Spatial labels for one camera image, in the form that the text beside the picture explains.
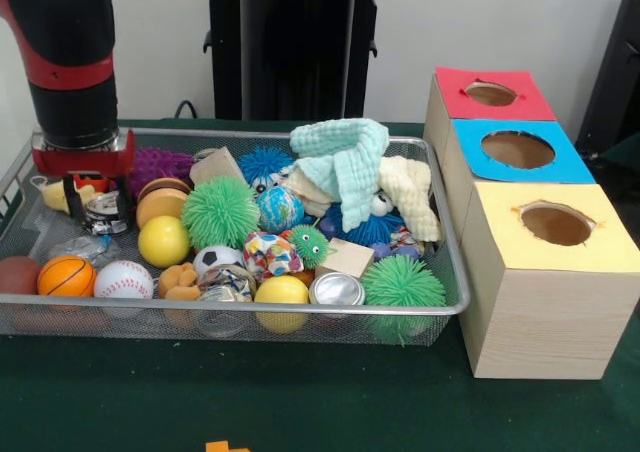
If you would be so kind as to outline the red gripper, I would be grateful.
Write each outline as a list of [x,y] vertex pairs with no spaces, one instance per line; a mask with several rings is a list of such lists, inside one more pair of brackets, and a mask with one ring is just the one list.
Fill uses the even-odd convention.
[[91,149],[54,148],[44,140],[42,132],[32,134],[32,158],[36,168],[42,175],[63,178],[69,214],[78,224],[85,223],[86,212],[73,175],[119,178],[119,218],[131,218],[135,211],[135,196],[130,184],[134,156],[132,130],[120,131],[110,142]]

